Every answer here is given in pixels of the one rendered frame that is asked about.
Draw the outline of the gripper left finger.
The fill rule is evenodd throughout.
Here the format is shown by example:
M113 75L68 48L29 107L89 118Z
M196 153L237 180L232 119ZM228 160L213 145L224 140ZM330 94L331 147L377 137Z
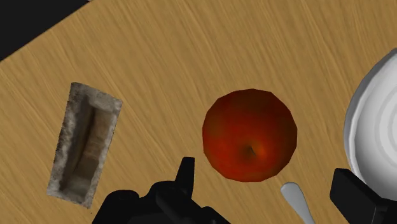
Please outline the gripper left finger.
M159 181L140 197L132 190L111 192L92 224L230 224L193 199L195 159L184 157L174 181Z

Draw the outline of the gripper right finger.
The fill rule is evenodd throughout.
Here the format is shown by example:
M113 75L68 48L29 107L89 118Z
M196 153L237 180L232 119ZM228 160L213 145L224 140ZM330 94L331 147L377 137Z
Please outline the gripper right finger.
M380 197L349 169L334 170L330 200L349 224L397 224L397 201Z

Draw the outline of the grey spoon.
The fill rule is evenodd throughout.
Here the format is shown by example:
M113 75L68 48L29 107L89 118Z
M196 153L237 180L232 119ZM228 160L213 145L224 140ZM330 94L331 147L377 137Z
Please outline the grey spoon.
M288 204L301 217L305 224L316 224L305 200L304 194L298 184L295 182L287 182L280 188L282 196Z

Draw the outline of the white plate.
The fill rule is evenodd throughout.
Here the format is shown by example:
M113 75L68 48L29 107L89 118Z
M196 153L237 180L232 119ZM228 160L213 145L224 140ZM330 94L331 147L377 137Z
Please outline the white plate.
M397 201L397 48L361 80L343 135L351 171L381 197Z

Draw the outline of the red apple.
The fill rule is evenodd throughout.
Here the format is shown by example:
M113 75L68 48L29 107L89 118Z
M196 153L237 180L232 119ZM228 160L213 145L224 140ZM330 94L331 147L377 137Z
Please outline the red apple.
M297 126L272 92L245 89L218 98L202 126L203 151L223 177L261 182L276 176L297 146Z

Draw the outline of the grey rectangular stone tray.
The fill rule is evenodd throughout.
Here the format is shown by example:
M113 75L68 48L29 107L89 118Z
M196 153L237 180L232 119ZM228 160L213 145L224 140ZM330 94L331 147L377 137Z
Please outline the grey rectangular stone tray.
M46 193L89 208L122 101L72 82Z

